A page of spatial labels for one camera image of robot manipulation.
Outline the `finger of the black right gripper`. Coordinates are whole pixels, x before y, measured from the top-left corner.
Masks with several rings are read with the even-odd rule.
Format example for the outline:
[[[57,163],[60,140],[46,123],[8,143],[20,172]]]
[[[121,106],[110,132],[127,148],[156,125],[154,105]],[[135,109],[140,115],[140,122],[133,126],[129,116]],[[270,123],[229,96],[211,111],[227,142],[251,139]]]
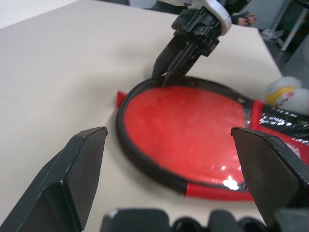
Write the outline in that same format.
[[[162,87],[169,87],[184,77],[198,58],[200,41],[191,41],[169,64]]]
[[[186,46],[186,41],[183,35],[174,35],[167,46],[159,54],[155,60],[153,67],[152,78],[157,78],[165,74],[169,65]]]

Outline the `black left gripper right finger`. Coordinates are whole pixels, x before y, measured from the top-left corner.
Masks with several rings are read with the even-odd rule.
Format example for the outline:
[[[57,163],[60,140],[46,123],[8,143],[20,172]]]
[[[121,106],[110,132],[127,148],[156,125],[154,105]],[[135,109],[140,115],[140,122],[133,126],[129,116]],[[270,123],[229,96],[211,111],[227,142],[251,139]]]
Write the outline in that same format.
[[[309,167],[279,137],[233,128],[245,184],[266,224],[283,208],[309,206]]]

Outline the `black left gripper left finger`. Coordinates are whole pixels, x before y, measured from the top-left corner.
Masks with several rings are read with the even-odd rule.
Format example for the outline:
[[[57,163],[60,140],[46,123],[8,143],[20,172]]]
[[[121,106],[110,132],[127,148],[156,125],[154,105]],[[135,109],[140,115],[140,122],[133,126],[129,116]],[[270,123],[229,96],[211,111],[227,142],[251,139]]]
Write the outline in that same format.
[[[0,226],[2,232],[82,232],[98,188],[106,127],[74,135],[47,162]]]

